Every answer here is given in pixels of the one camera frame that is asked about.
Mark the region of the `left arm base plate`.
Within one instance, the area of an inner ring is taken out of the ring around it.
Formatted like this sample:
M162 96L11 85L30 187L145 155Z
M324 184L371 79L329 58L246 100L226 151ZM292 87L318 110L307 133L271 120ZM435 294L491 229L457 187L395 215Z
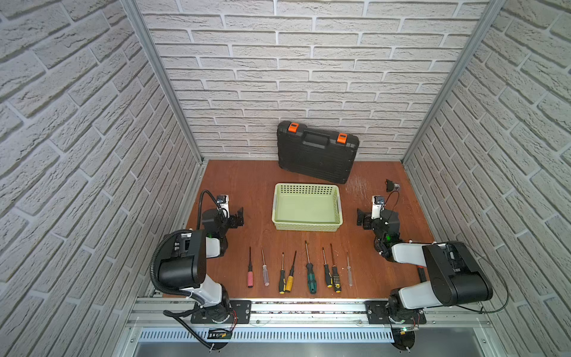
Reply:
M249 324L251 317L251 300L229 300L227 306L201 309L190 318L192 324Z

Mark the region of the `pink handled screwdriver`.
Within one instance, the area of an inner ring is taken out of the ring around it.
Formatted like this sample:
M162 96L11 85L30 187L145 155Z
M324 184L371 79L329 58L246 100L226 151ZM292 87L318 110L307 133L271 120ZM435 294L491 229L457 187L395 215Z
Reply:
M249 248L249 250L248 250L247 287L248 288L254 287L254 272L253 272L253 263L252 263L252 257L251 257L251 248Z

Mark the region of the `orange handled black screwdriver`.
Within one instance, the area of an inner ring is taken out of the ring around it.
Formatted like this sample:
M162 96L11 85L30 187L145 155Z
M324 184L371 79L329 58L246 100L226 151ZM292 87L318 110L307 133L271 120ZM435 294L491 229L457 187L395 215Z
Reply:
M291 292L292 288L293 288L296 257L297 257L297 252L294 253L294 259L292 261L291 269L290 269L288 277L286 279L285 292Z

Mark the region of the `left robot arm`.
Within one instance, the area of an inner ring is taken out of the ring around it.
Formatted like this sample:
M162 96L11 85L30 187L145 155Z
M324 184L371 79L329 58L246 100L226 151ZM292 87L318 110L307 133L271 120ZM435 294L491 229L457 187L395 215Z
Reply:
M209 196L215 208L199 208L197 229L181 229L164 236L150 263L150 279L159 292L195 300L212 322L223 324L233 317L228 291L207 274L207 260L223 257L228 249L227 232L244 225L242 208L232 215L229 196Z

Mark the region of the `black yellow Phillips screwdriver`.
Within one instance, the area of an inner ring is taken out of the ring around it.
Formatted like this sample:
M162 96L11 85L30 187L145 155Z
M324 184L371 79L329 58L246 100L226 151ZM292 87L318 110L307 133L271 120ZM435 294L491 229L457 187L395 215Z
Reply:
M330 266L327 263L327 256L325 253L324 248L322 248L322 254L323 254L323 259L324 259L324 278L325 278L325 283L327 285L328 288L332 288L333 287L333 280L332 280L332 274L330 271Z

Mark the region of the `black yellow dotted screwdriver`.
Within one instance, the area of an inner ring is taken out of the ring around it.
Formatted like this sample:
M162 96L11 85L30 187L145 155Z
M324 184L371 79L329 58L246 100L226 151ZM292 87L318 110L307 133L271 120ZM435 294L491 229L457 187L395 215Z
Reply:
M333 251L333 246L330 245L330 250L331 250L331 256L332 256L332 282L333 282L333 287L336 293L341 293L342 289L341 289L341 278L340 275L338 273L338 268L335 264L335 253Z

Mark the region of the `black yellow flathead screwdriver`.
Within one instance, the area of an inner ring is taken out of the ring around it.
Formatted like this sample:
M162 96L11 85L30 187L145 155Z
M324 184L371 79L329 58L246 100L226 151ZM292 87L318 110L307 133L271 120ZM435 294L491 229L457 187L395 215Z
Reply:
M285 266L284 266L284 258L285 258L285 254L282 253L282 264L281 264L281 269L280 269L280 279L279 279L279 293L280 294L284 294L286 291L286 272L285 272Z

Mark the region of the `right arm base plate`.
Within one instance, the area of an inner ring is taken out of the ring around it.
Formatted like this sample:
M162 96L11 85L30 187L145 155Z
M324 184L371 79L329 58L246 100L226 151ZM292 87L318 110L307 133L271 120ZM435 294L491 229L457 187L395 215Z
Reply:
M422 325L427 320L423 309L405 309L389 300L366 300L365 312L369 324Z

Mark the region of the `clear handled small screwdriver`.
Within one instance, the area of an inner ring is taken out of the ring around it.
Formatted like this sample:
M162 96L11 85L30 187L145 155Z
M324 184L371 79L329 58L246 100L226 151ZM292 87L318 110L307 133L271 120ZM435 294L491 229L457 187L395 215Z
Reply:
M353 287L354 280L353 280L353 274L352 274L352 266L350 264L349 252L346 253L346 263L347 263L346 270L347 270L347 274L348 274L349 287Z

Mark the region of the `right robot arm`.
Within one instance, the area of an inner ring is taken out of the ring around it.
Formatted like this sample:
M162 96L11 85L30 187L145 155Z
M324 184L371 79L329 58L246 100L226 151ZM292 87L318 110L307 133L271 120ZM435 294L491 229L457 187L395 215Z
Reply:
M471 309L468 303L492 300L492 283L474 258L470 247L460 241L432 244L405 242L400 239L400 222L392 211L375 208L372 212L357 210L357 225L375 235L376 251L391 263L425 268L421 282L391 291L386 305L393 324L419 323L426 308L457 306L479 314L504 310L509 298L494 310Z

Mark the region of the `clear red handled screwdriver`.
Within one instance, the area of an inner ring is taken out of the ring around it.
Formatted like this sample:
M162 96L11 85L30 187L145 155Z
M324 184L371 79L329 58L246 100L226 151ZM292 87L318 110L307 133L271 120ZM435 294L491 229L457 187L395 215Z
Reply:
M263 283L264 283L264 286L269 286L270 285L269 271L268 271L268 266L266 264L266 258L265 258L264 251L262 251L262 259L263 259Z

